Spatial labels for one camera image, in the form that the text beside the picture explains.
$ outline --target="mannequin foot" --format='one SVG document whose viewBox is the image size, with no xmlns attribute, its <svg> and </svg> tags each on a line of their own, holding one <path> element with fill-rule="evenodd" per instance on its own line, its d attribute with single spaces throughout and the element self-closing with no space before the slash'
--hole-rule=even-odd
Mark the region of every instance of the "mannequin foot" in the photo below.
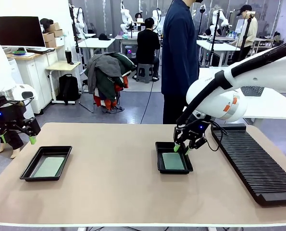
<svg viewBox="0 0 286 231">
<path fill-rule="evenodd" d="M 5 145 L 5 143 L 0 144 L 0 153 L 4 151 Z"/>
<path fill-rule="evenodd" d="M 20 148 L 13 150 L 10 159 L 15 159 L 19 153 L 20 153 Z"/>
</svg>

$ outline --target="computer monitor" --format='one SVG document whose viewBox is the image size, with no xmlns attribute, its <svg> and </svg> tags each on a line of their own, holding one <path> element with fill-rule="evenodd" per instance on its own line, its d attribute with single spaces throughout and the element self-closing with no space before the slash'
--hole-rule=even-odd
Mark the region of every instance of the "computer monitor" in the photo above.
<svg viewBox="0 0 286 231">
<path fill-rule="evenodd" d="M 5 47 L 46 47 L 38 17 L 0 17 L 0 45 Z"/>
</svg>

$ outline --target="person's hair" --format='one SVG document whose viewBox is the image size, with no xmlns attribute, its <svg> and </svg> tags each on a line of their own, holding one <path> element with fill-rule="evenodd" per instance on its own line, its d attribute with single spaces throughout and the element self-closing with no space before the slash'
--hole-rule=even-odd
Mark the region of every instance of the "person's hair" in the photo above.
<svg viewBox="0 0 286 231">
<path fill-rule="evenodd" d="M 136 13 L 135 18 L 138 18 L 139 15 L 141 16 L 141 18 L 143 17 L 141 13 Z"/>
<path fill-rule="evenodd" d="M 146 29 L 152 29 L 153 25 L 154 25 L 154 20 L 152 18 L 147 18 L 145 20 Z"/>
</svg>

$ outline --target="cardboard box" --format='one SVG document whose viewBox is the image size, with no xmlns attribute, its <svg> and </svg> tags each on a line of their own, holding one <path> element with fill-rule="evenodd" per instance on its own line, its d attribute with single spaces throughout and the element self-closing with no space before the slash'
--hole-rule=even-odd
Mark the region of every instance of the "cardboard box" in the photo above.
<svg viewBox="0 0 286 231">
<path fill-rule="evenodd" d="M 55 37 L 64 36 L 62 30 L 53 30 L 52 33 L 54 33 Z"/>
<path fill-rule="evenodd" d="M 43 34 L 43 38 L 45 42 L 50 42 L 52 40 L 55 40 L 53 33 L 45 33 Z"/>
<path fill-rule="evenodd" d="M 50 27 L 47 29 L 47 31 L 53 31 L 53 30 L 60 30 L 60 26 L 58 23 L 53 23 L 50 25 Z"/>
<path fill-rule="evenodd" d="M 61 47 L 65 45 L 64 36 L 55 38 L 56 47 Z"/>
<path fill-rule="evenodd" d="M 52 40 L 52 41 L 50 41 L 50 42 L 45 42 L 45 44 L 46 44 L 46 47 L 47 47 L 47 48 L 55 48 L 55 47 L 56 47 L 56 42 L 55 42 L 55 40 Z"/>
</svg>

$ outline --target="black rack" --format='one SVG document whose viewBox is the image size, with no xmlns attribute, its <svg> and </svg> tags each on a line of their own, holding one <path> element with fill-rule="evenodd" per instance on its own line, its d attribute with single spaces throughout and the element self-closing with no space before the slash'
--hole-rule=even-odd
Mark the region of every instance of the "black rack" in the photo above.
<svg viewBox="0 0 286 231">
<path fill-rule="evenodd" d="M 286 172 L 247 133 L 244 124 L 223 126 L 228 136 L 212 127 L 212 136 L 220 145 L 236 173 L 254 200 L 261 206 L 286 205 Z"/>
</svg>

